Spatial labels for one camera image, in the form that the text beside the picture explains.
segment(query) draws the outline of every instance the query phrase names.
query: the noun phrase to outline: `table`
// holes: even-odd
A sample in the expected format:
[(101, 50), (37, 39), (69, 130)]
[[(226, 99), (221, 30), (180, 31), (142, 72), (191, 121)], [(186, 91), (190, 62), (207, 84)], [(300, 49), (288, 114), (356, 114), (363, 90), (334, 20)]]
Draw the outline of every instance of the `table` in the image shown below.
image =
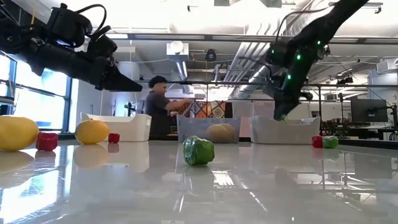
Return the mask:
[(60, 141), (0, 153), (4, 223), (396, 223), (398, 151), (217, 144), (207, 166), (173, 141)]

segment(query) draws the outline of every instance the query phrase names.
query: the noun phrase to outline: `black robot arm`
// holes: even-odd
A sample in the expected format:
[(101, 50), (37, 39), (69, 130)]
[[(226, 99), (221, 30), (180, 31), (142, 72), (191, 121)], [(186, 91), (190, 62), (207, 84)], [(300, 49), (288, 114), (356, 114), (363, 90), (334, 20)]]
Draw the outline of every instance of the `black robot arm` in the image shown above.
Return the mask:
[[(116, 66), (113, 53), (117, 45), (104, 35), (111, 28), (102, 28), (103, 21), (91, 33), (91, 22), (81, 11), (71, 11), (61, 4), (52, 9), (45, 26), (20, 26), (0, 5), (0, 51), (28, 63), (37, 75), (48, 68), (90, 83), (98, 90), (141, 91), (142, 86), (121, 74)], [(90, 38), (88, 50), (75, 52), (73, 48), (82, 46), (86, 36)]]
[(368, 0), (340, 0), (326, 15), (309, 23), (287, 43), (278, 41), (271, 44), (266, 53), (266, 62), (282, 67), (268, 80), (272, 85), (275, 99), (274, 119), (281, 120), (300, 102), (304, 83), (311, 66), (322, 59), (325, 46), (336, 34), (340, 26)]

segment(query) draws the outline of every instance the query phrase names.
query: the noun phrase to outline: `white plastic bin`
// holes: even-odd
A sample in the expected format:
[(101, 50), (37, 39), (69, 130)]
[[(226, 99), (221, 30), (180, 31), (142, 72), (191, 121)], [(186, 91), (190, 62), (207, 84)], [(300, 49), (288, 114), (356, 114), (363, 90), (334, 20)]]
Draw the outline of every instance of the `white plastic bin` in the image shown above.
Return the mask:
[(321, 118), (276, 121), (264, 116), (250, 118), (250, 138), (260, 144), (311, 144), (319, 134)]
[(81, 121), (89, 119), (104, 121), (110, 133), (120, 134), (120, 141), (141, 142), (148, 141), (150, 122), (152, 117), (146, 114), (137, 114), (135, 117), (98, 116), (81, 114)]
[(224, 143), (239, 142), (240, 118), (186, 118), (183, 115), (177, 116), (178, 141), (184, 142), (187, 137), (193, 135), (206, 139), (206, 130), (213, 124), (230, 124), (235, 130), (234, 141)]

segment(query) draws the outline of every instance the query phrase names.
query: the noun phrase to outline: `man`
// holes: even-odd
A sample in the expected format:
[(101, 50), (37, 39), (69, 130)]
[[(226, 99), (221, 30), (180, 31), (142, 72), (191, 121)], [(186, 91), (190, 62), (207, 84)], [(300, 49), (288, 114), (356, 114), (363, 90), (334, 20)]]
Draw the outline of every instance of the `man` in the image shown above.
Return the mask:
[(146, 98), (145, 113), (152, 117), (150, 125), (150, 135), (166, 136), (170, 134), (170, 118), (171, 111), (177, 111), (189, 103), (190, 99), (183, 99), (171, 102), (166, 98), (167, 80), (162, 76), (156, 76), (149, 81), (151, 91)]

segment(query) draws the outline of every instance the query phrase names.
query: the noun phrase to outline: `computer monitor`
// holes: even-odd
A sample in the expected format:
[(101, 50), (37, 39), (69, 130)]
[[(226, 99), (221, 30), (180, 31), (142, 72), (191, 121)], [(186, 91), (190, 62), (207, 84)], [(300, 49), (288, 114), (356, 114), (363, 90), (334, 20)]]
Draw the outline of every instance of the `computer monitor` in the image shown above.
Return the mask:
[(388, 122), (385, 100), (351, 99), (351, 116), (354, 123)]

